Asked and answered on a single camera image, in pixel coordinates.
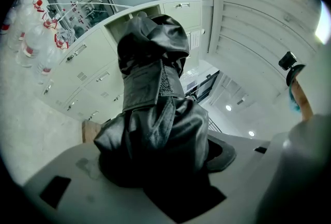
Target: ventilation grille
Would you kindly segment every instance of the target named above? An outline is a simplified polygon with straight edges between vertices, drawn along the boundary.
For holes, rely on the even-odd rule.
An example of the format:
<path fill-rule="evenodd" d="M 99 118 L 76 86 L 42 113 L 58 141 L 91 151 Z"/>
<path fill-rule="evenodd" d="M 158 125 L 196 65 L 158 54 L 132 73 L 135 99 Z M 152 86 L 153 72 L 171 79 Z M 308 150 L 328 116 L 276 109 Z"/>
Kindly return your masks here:
<path fill-rule="evenodd" d="M 109 96 L 109 94 L 106 93 L 106 92 L 103 92 L 103 93 L 101 94 L 101 96 L 102 96 L 103 98 L 106 98 L 107 96 Z"/>
<path fill-rule="evenodd" d="M 77 77 L 81 80 L 81 81 L 84 81 L 84 80 L 86 80 L 87 79 L 87 76 L 84 74 L 84 73 L 79 73 L 78 75 L 77 75 Z"/>

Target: black leather jacket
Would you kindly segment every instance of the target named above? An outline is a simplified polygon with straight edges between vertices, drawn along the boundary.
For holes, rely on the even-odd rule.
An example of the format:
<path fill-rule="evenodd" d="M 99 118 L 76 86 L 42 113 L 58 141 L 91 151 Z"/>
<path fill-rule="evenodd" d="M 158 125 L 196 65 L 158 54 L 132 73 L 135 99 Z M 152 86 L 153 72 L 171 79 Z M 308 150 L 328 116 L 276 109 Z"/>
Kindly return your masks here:
<path fill-rule="evenodd" d="M 186 33 L 166 15 L 135 17 L 117 51 L 123 112 L 94 140 L 100 169 L 119 186 L 143 187 L 175 221 L 190 219 L 215 205 L 215 192 L 204 165 L 208 114 L 185 98 L 179 81 L 189 55 Z"/>

